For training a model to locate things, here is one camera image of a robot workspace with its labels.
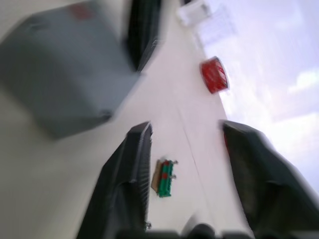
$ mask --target small green object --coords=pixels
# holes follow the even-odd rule
[[[175,175],[173,175],[173,166],[176,164],[175,162],[171,160],[165,160],[162,164],[162,170],[160,175],[160,181],[159,181],[159,189],[158,189],[158,195],[159,197],[170,197],[170,186],[171,186],[171,180],[172,178],[176,178]]]

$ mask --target white surface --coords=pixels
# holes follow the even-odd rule
[[[120,19],[125,4],[117,2],[110,0],[105,8]],[[25,14],[65,3],[4,0],[0,32]],[[111,123],[52,141],[0,91],[0,238],[74,238],[102,165],[126,132],[146,120],[154,128],[151,171],[163,156],[179,161],[172,197],[160,199],[151,190],[153,228],[180,232],[197,213],[217,232],[247,231],[217,127],[225,112],[200,78],[199,59],[176,20],[177,3],[170,1],[165,9],[163,46]]]
[[[218,2],[201,35],[229,76],[228,119],[264,132],[319,193],[319,1]]]

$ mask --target red container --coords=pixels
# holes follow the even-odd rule
[[[199,68],[210,93],[214,94],[228,88],[228,80],[224,67],[217,57],[202,62]]]

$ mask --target red cup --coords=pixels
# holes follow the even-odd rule
[[[228,80],[218,57],[213,57],[199,65],[201,75],[210,93],[228,88]]]

